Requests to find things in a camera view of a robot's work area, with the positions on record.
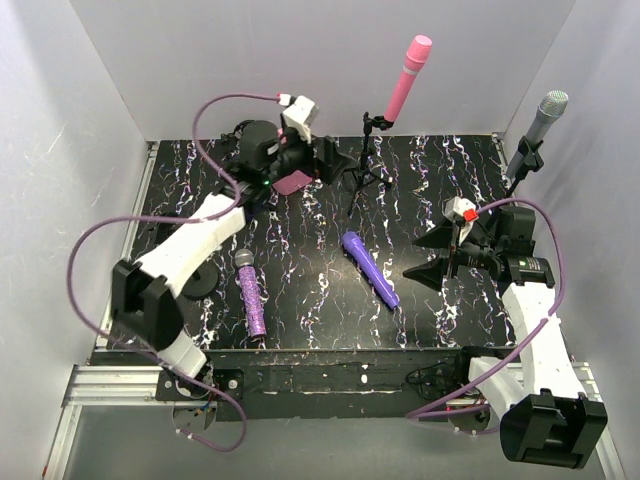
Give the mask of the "black folding tripod stand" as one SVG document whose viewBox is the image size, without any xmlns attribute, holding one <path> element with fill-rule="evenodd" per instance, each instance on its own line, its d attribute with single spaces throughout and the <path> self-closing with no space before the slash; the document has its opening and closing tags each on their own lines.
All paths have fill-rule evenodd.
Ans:
<svg viewBox="0 0 640 480">
<path fill-rule="evenodd" d="M 368 112 L 363 114 L 362 121 L 363 141 L 358 165 L 355 167 L 345 168 L 342 173 L 342 175 L 351 174 L 355 181 L 352 198 L 347 210 L 348 217 L 352 216 L 356 202 L 366 187 L 378 183 L 382 184 L 385 189 L 389 189 L 393 185 L 391 177 L 384 178 L 379 174 L 376 174 L 370 165 L 370 160 L 373 155 L 373 150 L 370 145 L 370 137 L 373 130 L 379 129 L 380 131 L 386 131 L 393 126 L 393 123 L 387 121 L 383 116 L 371 117 Z"/>
</svg>

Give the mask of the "black round-base mic stand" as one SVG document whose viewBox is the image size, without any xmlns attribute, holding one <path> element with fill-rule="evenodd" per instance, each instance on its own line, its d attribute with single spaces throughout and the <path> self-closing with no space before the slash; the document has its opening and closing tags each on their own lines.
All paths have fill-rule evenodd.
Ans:
<svg viewBox="0 0 640 480">
<path fill-rule="evenodd" d="M 515 193 L 519 183 L 523 181 L 529 173 L 538 172 L 544 166 L 544 160 L 539 154 L 539 149 L 543 143 L 543 140 L 540 140 L 538 143 L 533 143 L 526 136 L 521 137 L 518 148 L 512 158 L 512 160 L 515 160 L 515 157 L 518 156 L 520 160 L 512 170 L 512 183 L 503 196 L 504 199 L 510 198 Z"/>
</svg>

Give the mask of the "pink microphone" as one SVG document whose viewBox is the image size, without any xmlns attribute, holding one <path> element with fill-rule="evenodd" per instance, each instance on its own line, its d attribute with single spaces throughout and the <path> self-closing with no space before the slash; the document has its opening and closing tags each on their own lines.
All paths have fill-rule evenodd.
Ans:
<svg viewBox="0 0 640 480">
<path fill-rule="evenodd" d="M 389 126 L 396 122 L 417 75 L 427 62 L 431 48 L 432 40 L 426 35 L 416 35 L 411 41 L 405 54 L 402 72 L 383 114 L 384 121 Z"/>
</svg>

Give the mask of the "purple glitter microphone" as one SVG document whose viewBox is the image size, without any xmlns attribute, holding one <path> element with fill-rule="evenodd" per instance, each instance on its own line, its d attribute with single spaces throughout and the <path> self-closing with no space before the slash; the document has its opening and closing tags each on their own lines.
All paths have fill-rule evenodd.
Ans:
<svg viewBox="0 0 640 480">
<path fill-rule="evenodd" d="M 248 249 L 239 249 L 235 253 L 234 262 L 245 305 L 249 335 L 251 338 L 264 337 L 266 326 L 260 288 L 254 268 L 254 255 Z"/>
</svg>

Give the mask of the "silver microphone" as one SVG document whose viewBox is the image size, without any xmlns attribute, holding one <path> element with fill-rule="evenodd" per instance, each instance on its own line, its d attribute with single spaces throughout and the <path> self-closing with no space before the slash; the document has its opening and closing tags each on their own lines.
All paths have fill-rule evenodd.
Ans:
<svg viewBox="0 0 640 480">
<path fill-rule="evenodd" d="M 562 90 L 552 90 L 543 97 L 537 106 L 534 120 L 521 138 L 508 165 L 506 176 L 510 180 L 515 178 L 518 168 L 524 163 L 526 150 L 521 144 L 525 142 L 531 148 L 539 146 L 550 127 L 564 114 L 568 103 L 569 95 Z"/>
</svg>

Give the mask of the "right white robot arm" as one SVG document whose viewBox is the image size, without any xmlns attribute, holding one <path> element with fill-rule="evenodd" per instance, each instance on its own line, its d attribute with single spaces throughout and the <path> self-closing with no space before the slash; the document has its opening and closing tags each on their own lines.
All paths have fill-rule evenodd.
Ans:
<svg viewBox="0 0 640 480">
<path fill-rule="evenodd" d="M 410 413 L 410 420 L 443 415 L 443 406 L 471 390 L 498 419 L 502 452 L 512 462 L 583 468 L 607 426 L 604 404 L 588 397 L 570 361 L 556 312 L 566 285 L 562 272 L 535 256 L 533 233 L 541 210 L 524 200 L 490 205 L 487 226 L 464 199 L 447 206 L 444 220 L 415 245 L 437 256 L 408 269 L 404 277 L 433 290 L 459 268 L 486 271 L 499 287 L 516 345 L 507 354 L 491 347 L 465 347 L 455 360 L 458 387 Z"/>
</svg>

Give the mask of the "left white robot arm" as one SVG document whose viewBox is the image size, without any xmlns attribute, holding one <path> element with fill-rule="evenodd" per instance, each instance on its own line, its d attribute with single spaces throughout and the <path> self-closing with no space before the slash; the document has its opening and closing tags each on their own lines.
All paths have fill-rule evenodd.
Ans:
<svg viewBox="0 0 640 480">
<path fill-rule="evenodd" d="M 206 364 L 205 354 L 184 330 L 178 304 L 197 269 L 270 198 L 275 184 L 300 172 L 331 184 L 351 164 L 331 136 L 304 139 L 293 127 L 278 130 L 268 121 L 247 121 L 237 139 L 238 153 L 191 222 L 182 224 L 135 261 L 112 270 L 110 314 L 116 327 L 136 336 L 157 357 L 190 378 Z"/>
</svg>

